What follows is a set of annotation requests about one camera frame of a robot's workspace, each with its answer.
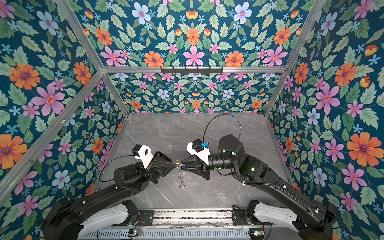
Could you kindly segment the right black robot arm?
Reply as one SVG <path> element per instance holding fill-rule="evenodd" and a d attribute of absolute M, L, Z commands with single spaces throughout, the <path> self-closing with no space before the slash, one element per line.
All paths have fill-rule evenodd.
<path fill-rule="evenodd" d="M 216 154 L 200 139 L 188 143 L 187 152 L 190 157 L 180 162 L 182 170 L 208 180 L 211 171 L 230 169 L 231 175 L 244 186 L 264 191 L 284 205 L 281 208 L 252 201 L 247 213 L 250 219 L 291 229 L 303 240 L 332 239 L 336 206 L 320 203 L 300 192 L 267 164 L 247 154 L 243 143 L 232 134 L 220 139 Z"/>

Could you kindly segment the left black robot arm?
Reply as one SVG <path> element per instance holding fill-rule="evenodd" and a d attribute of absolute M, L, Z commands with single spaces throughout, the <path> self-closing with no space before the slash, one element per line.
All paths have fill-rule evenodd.
<path fill-rule="evenodd" d="M 142 162 L 124 166 L 114 171 L 114 184 L 88 196 L 57 200 L 42 221 L 46 240 L 76 240 L 85 230 L 85 221 L 120 200 L 142 192 L 149 182 L 158 183 L 160 177 L 169 174 L 177 164 L 165 154 L 156 152 L 147 168 Z"/>

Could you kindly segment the silver keyring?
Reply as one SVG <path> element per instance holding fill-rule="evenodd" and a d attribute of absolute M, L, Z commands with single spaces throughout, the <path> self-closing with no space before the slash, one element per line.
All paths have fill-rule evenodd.
<path fill-rule="evenodd" d="M 182 166 L 182 165 L 180 165 L 180 164 L 178 165 L 178 178 L 179 178 L 179 180 L 180 180 L 179 188 L 180 188 L 180 189 L 183 189 L 183 188 L 186 187 L 186 184 L 185 184 L 185 182 L 184 182 L 184 176 L 183 176 L 183 174 L 182 174 L 181 166 Z"/>

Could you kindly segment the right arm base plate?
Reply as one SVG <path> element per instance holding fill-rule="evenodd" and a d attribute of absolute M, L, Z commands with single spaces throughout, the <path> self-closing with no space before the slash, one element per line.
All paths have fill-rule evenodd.
<path fill-rule="evenodd" d="M 234 226 L 250 226 L 252 225 L 248 220 L 243 210 L 232 209 L 232 222 Z"/>

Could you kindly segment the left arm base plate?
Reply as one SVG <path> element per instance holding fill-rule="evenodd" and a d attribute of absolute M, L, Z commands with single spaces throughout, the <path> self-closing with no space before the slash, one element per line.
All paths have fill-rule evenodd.
<path fill-rule="evenodd" d="M 140 210 L 137 214 L 133 215 L 128 221 L 128 226 L 133 227 L 149 227 L 152 226 L 155 211 L 153 210 Z"/>

